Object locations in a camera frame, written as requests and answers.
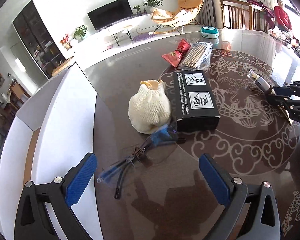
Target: signature logo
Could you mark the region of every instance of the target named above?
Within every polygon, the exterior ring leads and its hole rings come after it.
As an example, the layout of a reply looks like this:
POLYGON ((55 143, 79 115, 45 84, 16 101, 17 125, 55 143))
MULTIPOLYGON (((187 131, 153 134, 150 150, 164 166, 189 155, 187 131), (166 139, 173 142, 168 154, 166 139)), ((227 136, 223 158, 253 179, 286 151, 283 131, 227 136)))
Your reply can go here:
POLYGON ((207 95, 204 94, 204 97, 201 97, 200 94, 196 94, 194 96, 194 106, 205 106, 210 101, 209 98, 207 98, 207 95))
POLYGON ((191 109, 213 108, 212 99, 208 91, 189 92, 191 109))
POLYGON ((191 85, 205 85, 202 73, 194 73, 194 74, 185 74, 186 83, 188 86, 191 85))
POLYGON ((202 82, 202 78, 197 78, 195 75, 189 76, 189 80, 192 84, 202 82))

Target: television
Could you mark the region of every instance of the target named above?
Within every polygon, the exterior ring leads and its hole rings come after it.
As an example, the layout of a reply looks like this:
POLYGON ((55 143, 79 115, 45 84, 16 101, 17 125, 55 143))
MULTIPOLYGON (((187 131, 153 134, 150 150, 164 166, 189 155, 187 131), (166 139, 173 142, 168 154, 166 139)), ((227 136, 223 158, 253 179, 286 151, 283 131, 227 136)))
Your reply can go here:
POLYGON ((88 13, 96 30, 132 15, 128 0, 117 0, 88 13))

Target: cabinet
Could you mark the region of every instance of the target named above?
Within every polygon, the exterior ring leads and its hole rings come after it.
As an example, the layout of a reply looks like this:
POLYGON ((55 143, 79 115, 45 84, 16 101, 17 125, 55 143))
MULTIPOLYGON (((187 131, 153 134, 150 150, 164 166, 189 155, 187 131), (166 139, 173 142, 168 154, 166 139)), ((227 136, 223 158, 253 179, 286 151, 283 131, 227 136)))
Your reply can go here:
POLYGON ((52 71, 66 59, 54 43, 32 0, 19 13, 13 25, 39 68, 51 78, 52 71))

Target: metal screw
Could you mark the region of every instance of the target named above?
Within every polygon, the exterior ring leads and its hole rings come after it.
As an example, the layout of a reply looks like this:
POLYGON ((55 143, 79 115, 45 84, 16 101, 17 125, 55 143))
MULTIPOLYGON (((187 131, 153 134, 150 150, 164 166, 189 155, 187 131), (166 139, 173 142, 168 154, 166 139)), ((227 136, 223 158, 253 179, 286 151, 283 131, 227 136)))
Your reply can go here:
POLYGON ((32 185, 32 181, 27 181, 25 184, 26 187, 31 187, 31 185, 32 185))
POLYGON ((55 179, 54 179, 54 183, 60 183, 60 182, 62 182, 62 178, 61 177, 56 177, 55 179))
POLYGON ((263 183, 263 186, 265 186, 265 187, 270 187, 271 185, 270 185, 269 182, 265 181, 265 182, 263 183))
POLYGON ((240 179, 240 178, 233 178, 233 181, 234 181, 234 183, 236 183, 236 184, 241 184, 242 183, 242 179, 240 179))

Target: white vase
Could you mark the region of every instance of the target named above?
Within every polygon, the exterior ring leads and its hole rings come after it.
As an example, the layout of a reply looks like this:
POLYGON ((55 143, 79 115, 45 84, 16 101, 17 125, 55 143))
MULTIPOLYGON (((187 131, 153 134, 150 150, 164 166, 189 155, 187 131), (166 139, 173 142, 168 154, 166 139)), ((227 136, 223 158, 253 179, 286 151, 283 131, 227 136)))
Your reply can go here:
POLYGON ((157 9, 157 7, 150 7, 150 12, 153 12, 155 9, 157 9))
POLYGON ((70 41, 70 46, 71 47, 74 47, 74 46, 76 46, 78 44, 78 40, 76 40, 76 39, 72 39, 71 41, 70 41))

